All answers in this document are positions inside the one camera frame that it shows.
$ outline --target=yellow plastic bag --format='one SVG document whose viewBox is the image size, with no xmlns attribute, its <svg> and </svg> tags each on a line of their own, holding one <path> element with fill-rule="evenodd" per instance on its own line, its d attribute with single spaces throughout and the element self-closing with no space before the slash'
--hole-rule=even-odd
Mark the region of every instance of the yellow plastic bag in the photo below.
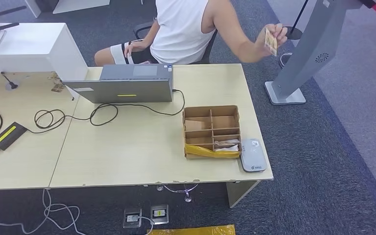
<svg viewBox="0 0 376 235">
<path fill-rule="evenodd" d="M 151 235 L 235 235 L 234 225 L 196 229 L 153 230 Z"/>
<path fill-rule="evenodd" d="M 233 152 L 233 151 L 220 151 L 214 152 L 207 148 L 185 144 L 185 152 L 187 154 L 195 154 L 203 157 L 210 157 L 210 158 L 238 158 L 240 157 L 241 152 Z"/>
</svg>

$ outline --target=laptop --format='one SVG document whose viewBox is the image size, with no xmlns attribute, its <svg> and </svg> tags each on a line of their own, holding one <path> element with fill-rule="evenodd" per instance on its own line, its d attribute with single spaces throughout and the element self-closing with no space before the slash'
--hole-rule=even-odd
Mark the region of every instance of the laptop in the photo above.
<svg viewBox="0 0 376 235">
<path fill-rule="evenodd" d="M 140 103 L 172 101 L 172 65 L 105 65 L 99 80 L 65 81 L 90 102 Z"/>
</svg>

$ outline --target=box compartment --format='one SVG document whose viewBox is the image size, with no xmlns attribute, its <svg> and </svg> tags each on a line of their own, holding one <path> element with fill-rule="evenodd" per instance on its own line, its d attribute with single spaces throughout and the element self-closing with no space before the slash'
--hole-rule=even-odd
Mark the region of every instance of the box compartment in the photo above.
<svg viewBox="0 0 376 235">
<path fill-rule="evenodd" d="M 185 144 L 215 151 L 238 145 L 241 151 L 241 133 L 238 107 L 209 106 L 187 107 L 183 112 Z M 239 143 L 218 145 L 215 141 L 238 140 Z M 187 158 L 202 158 L 185 154 Z"/>
</svg>

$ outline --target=gray carpet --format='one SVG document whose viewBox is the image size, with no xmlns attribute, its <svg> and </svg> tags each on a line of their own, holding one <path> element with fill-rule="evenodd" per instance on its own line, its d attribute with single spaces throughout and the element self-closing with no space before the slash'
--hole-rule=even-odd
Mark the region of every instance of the gray carpet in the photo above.
<svg viewBox="0 0 376 235">
<path fill-rule="evenodd" d="M 4 1 L 0 9 L 16 5 L 16 1 Z M 95 51 L 132 39 L 133 25 L 152 19 L 155 13 L 151 1 L 146 0 L 142 7 L 136 0 L 112 1 L 109 7 L 55 16 L 45 14 L 37 21 L 67 22 L 87 63 L 93 65 Z M 265 0 L 233 3 L 250 38 L 265 24 L 278 21 Z M 7 19 L 34 22 L 28 14 Z M 94 22 L 89 17 L 93 14 L 102 14 L 104 19 Z M 293 45 L 288 42 L 280 52 L 291 50 Z M 238 62 L 220 38 L 211 61 Z M 143 234 L 147 223 L 137 230 L 121 227 L 123 209 L 142 206 L 147 212 L 150 205 L 162 203 L 169 204 L 171 221 L 158 228 L 235 224 L 238 235 L 376 235 L 376 180 L 316 82 L 311 79 L 302 87 L 307 104 L 275 107 L 270 104 L 263 84 L 278 74 L 276 59 L 270 57 L 243 66 L 274 181 L 261 183 L 234 209 L 228 208 L 224 184 L 200 185 L 190 204 L 184 202 L 182 195 L 157 192 L 155 187 L 52 189 L 54 202 L 78 205 L 82 214 L 77 224 L 88 235 Z M 33 228 L 41 221 L 42 210 L 40 190 L 0 191 L 0 222 L 22 221 Z M 61 212 L 54 217 L 62 224 L 69 221 Z M 18 228 L 0 227 L 0 235 L 20 234 Z M 46 223 L 37 234 L 75 233 L 73 229 L 60 231 Z"/>
</svg>

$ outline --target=speaker grille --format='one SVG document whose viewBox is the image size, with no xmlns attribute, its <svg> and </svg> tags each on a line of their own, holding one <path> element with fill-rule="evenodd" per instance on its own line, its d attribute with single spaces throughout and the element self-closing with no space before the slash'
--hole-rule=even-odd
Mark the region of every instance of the speaker grille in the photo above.
<svg viewBox="0 0 376 235">
<path fill-rule="evenodd" d="M 320 54 L 320 55 L 318 55 L 317 57 L 316 57 L 316 59 L 315 59 L 315 62 L 316 63 L 322 63 L 322 62 L 324 62 L 325 60 L 327 60 L 328 59 L 328 57 L 329 57 L 329 54 L 328 53 L 322 53 L 322 54 Z"/>
</svg>

